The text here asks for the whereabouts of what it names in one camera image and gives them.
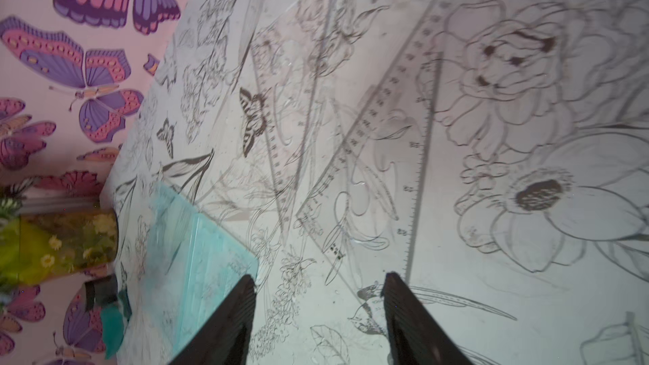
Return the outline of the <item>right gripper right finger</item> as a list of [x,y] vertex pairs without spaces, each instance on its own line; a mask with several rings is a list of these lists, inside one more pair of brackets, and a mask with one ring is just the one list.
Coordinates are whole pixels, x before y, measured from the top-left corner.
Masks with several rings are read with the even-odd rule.
[[471,365],[395,272],[385,276],[381,296],[393,363],[399,365]]

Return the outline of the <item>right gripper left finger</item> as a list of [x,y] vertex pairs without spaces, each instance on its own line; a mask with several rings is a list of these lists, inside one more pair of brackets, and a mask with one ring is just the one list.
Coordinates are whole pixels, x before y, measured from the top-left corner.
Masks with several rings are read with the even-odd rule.
[[255,281],[246,274],[171,365],[245,365],[256,297]]

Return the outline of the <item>clear triangle ruler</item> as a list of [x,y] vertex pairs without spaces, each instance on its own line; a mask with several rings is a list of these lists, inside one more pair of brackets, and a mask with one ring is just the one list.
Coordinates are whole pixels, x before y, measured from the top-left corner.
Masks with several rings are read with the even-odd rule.
[[281,243],[292,227],[311,109],[336,0],[298,0],[253,40]]
[[297,213],[326,262],[326,286],[357,291],[409,274],[439,93],[437,35],[451,5],[430,1]]

